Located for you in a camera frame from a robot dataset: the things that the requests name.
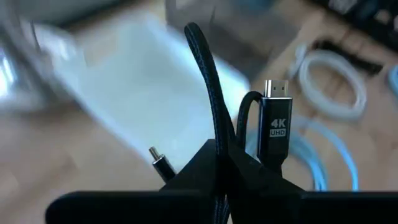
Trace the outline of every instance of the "metal connector tip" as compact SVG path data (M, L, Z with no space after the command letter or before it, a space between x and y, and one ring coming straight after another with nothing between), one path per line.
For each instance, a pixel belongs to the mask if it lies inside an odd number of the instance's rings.
M151 147L151 148L149 149L149 152L150 152L150 154L152 155L152 157L155 159L155 161L158 161L158 160L160 159L160 155L159 155L159 153L157 152L157 150L156 150L155 147Z
M265 97L287 97L287 88L289 81L287 80L266 80L264 91Z

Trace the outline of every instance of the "light blue cable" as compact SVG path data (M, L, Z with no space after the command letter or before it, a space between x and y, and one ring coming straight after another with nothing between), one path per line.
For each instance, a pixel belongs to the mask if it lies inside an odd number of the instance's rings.
M292 129L298 129L298 128L302 128L302 127L306 127L306 128L315 130L317 133L323 135L325 138L327 138L327 140L329 140L331 143L333 143L333 145L336 147L337 151L340 153L343 160L345 161L345 163L348 166L349 172L351 174L352 190L358 191L359 190L358 169L356 168L355 162L354 162L353 158L351 157L351 154L349 153L349 150L347 149L345 143L333 131L330 131L327 127L325 127L321 123L310 120L303 116L299 116L299 115L294 116L292 119ZM294 146L295 141L292 141L291 143L293 145L293 148L295 148L295 146ZM297 150L313 151L313 148L310 150L308 150L308 148L309 148L308 146L304 146L300 149L300 146L297 146ZM314 161L312 161L313 159L316 159L316 157L315 156L306 157L305 161L307 163L311 162L313 164L313 163L315 163ZM322 175L318 175L318 174L321 174L321 171L316 171L315 173L317 175L314 175L314 182L322 182L323 181L322 178L324 178L324 177Z
M312 173L314 190L328 190L327 169L322 163L315 147L305 137L295 131L299 128L313 129L333 143L349 168L352 178L352 190L359 190L358 170L345 143L333 131L329 130L321 123L296 115L292 119L289 153L308 166ZM253 158L257 158L257 134L256 131L251 131L248 133L248 141L246 141L246 152Z
M398 97L398 65L391 70L389 75L389 83L391 90Z
M313 177L313 188L317 191L328 190L328 174L314 146L299 133L290 133L289 153L303 161L310 169Z

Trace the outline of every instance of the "black hdmi plug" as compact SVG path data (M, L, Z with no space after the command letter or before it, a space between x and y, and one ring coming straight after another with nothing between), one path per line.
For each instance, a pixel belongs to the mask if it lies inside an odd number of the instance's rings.
M266 80L259 108L257 157L268 169L282 175L282 163L289 153L293 99L287 96L287 80Z

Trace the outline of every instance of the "white cable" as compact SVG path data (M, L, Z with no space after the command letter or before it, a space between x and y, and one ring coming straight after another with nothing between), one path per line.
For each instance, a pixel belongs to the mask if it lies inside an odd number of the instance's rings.
M298 74L303 94L312 106L322 113L338 119L358 119L366 106L366 87L355 68L342 56L327 50L314 50L307 56L307 46L296 49L296 62L289 68L288 76ZM356 101L353 106L337 103L325 96L314 84L309 68L312 65L326 65L342 74L354 89Z

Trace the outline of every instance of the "wooden surface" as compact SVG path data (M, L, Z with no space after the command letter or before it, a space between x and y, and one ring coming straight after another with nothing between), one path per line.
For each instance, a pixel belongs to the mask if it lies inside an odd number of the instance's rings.
M162 19L165 17L162 0L142 7ZM132 9L119 10L129 13ZM380 75L368 78L362 74L368 106L357 122L329 119L307 103L295 81L290 82L289 88L295 114L321 121L345 141L357 163L361 189L397 190L398 178L394 174L398 171L398 140L394 136L398 132L398 103L386 85L386 75L389 67L398 62L398 56L304 0L279 1L275 11L297 27L299 33L252 83L252 89L262 91L265 79L284 79L296 46L323 35L332 36L359 55L384 62L386 67ZM90 29L92 23L101 20L117 19L118 13L94 18L79 29ZM338 74L325 67L312 72L325 94L341 102L353 101L352 90ZM251 113L250 123L254 126L257 110ZM329 171L330 188L348 190L348 170L333 146L316 133L303 133L319 149ZM43 223L46 206L72 190L158 189L162 185L151 166L75 105L34 116L0 116L0 140L0 223ZM310 174L293 159L284 164L284 175L301 187L312 188Z

